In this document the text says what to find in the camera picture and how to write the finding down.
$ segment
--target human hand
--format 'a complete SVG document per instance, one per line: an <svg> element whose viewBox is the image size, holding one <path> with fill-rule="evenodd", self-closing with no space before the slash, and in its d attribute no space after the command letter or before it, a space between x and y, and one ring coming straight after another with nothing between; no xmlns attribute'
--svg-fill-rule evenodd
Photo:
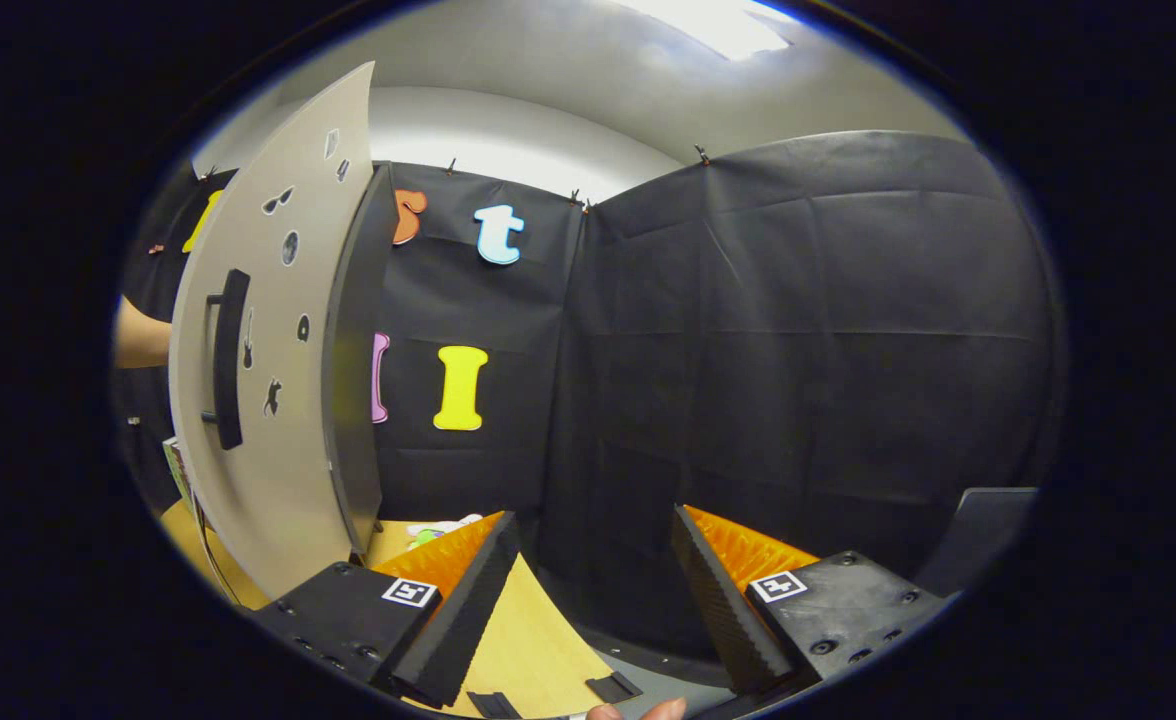
<svg viewBox="0 0 1176 720"><path fill-rule="evenodd" d="M681 720L684 715L684 698L669 700L652 707L640 720ZM599 705L588 711L586 720L624 720L624 715L614 705Z"/></svg>

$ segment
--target black handle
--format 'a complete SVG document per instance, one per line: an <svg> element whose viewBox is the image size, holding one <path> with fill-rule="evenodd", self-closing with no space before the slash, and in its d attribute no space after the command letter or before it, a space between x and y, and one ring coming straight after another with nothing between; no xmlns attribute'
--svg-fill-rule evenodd
<svg viewBox="0 0 1176 720"><path fill-rule="evenodd" d="M219 447L232 451L241 445L241 414L238 411L238 351L241 345L241 314L246 309L246 292L250 275L228 269L221 295L208 295L207 306L219 306L214 324L214 413L201 413L201 420L216 425Z"/></svg>

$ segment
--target wooden table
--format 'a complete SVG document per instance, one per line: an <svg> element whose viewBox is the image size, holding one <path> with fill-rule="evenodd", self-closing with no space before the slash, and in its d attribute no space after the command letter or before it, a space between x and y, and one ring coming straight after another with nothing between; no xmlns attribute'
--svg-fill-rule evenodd
<svg viewBox="0 0 1176 720"><path fill-rule="evenodd" d="M410 521L383 520L382 524L383 532L376 533L370 541L368 566L401 555L414 539L406 532ZM166 511L162 527L187 561L219 594L223 594L219 589L216 575L205 559L196 524L185 502L176 502ZM207 531L207 538L212 555L238 600L252 611L267 605L269 598L250 582L212 529ZM443 707L441 712L457 716L482 716L469 700L468 692L502 692L521 716L575 715L601 705L601 700L588 689L584 680L610 674L610 667L575 633L547 593L543 593L524 558L517 555L505 592L500 594L492 620L486 625L482 641L477 645L477 653L473 656L459 700L454 706ZM417 705L413 701L405 702Z"/></svg>

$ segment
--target white ceiling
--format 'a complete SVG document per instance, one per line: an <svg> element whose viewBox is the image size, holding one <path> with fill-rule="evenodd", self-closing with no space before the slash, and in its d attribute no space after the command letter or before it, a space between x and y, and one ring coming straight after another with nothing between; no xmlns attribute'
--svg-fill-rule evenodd
<svg viewBox="0 0 1176 720"><path fill-rule="evenodd" d="M681 164L846 129L964 133L894 69L803 24L793 46L730 61L608 0L445 0L356 33L283 78L280 102L376 60L374 85L515 96L602 124Z"/></svg>

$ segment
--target ceiling light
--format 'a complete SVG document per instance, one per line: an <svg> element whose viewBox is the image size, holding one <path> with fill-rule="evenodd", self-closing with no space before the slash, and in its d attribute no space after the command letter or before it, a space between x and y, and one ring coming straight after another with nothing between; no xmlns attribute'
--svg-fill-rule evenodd
<svg viewBox="0 0 1176 720"><path fill-rule="evenodd" d="M720 55L743 60L761 51L782 51L788 41L749 12L779 19L776 9L744 0L614 0L696 38Z"/></svg>

